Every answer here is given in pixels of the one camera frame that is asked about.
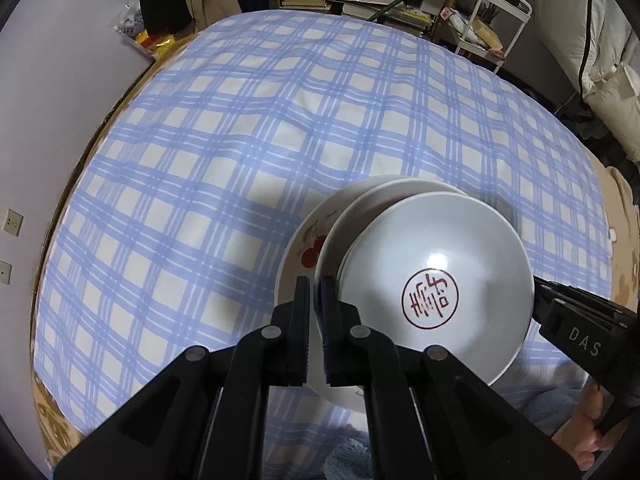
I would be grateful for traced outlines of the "person's right hand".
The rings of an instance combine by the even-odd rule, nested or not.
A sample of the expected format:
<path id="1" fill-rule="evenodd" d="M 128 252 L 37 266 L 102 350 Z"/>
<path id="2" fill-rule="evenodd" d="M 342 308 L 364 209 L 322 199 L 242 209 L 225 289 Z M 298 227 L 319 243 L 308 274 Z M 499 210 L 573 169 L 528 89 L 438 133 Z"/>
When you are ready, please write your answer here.
<path id="1" fill-rule="evenodd" d="M 606 434 L 596 429 L 604 408 L 600 386 L 589 379 L 582 388 L 570 418 L 555 431 L 552 441 L 575 461 L 580 471 L 588 471 L 596 461 L 596 453 L 611 451 L 626 431 L 629 420 L 623 420 Z"/>

